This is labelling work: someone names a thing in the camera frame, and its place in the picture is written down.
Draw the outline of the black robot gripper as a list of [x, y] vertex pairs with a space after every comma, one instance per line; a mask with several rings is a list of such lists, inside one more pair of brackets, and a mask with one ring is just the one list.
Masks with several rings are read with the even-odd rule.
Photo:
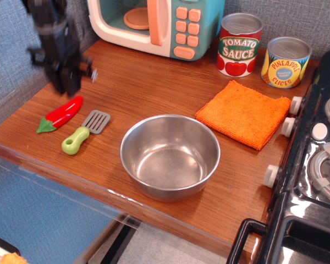
[[54, 88], [73, 97], [81, 88], [81, 77], [97, 78], [92, 60], [80, 53], [80, 42], [75, 24], [70, 20], [38, 24], [34, 29], [41, 41], [40, 48], [28, 49], [34, 65], [42, 66]]

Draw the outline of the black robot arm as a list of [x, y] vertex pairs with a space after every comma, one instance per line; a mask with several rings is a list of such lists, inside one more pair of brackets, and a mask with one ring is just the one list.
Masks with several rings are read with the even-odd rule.
[[32, 64], [44, 68], [60, 94], [73, 97], [81, 89], [82, 77], [95, 81], [97, 70], [80, 50], [76, 25], [67, 14], [67, 2], [23, 1], [23, 4], [41, 41], [40, 48], [28, 49]]

